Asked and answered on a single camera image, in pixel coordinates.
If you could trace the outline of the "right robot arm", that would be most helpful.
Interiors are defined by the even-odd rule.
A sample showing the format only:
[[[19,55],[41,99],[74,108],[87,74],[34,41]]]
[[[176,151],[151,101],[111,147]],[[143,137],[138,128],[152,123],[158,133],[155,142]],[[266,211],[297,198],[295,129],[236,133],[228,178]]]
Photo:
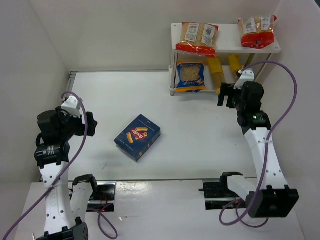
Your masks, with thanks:
[[[220,177],[222,191],[244,200],[251,218],[285,218],[291,212],[299,193],[290,188],[281,170],[272,139],[272,125],[261,110],[264,89],[257,82],[245,82],[240,88],[222,83],[218,106],[236,109],[237,122],[252,153],[258,184],[254,185],[239,172],[224,172]]]

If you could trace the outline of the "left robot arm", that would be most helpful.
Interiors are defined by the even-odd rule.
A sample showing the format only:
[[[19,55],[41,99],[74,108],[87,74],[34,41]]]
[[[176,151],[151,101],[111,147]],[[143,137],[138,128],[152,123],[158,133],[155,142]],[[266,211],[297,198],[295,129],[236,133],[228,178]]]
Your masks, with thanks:
[[[85,134],[80,108],[59,106],[37,116],[40,134],[34,154],[44,187],[50,192],[45,197],[45,227],[42,240],[87,240],[85,222],[88,202],[97,190],[92,174],[78,176],[69,193],[68,169],[73,136]]]

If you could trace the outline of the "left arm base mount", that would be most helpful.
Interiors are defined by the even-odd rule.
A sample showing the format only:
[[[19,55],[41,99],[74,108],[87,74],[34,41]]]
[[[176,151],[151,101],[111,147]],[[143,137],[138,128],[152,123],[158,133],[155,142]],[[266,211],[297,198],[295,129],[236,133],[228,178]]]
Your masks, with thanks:
[[[92,212],[90,209],[114,212],[116,186],[117,183],[115,181],[98,181],[96,192],[93,192],[89,198],[87,212]]]

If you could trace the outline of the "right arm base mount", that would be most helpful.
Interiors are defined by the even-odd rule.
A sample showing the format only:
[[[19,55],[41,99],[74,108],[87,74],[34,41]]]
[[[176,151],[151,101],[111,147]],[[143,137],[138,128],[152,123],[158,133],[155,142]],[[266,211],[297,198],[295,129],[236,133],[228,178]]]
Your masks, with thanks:
[[[228,209],[235,209],[236,207],[239,207],[240,209],[246,208],[245,203],[240,201],[239,196],[234,192],[224,192],[219,181],[204,181],[202,183],[202,188],[198,191],[204,195],[205,209],[207,211],[222,210],[225,205],[233,200],[236,200],[236,202],[229,206]]]

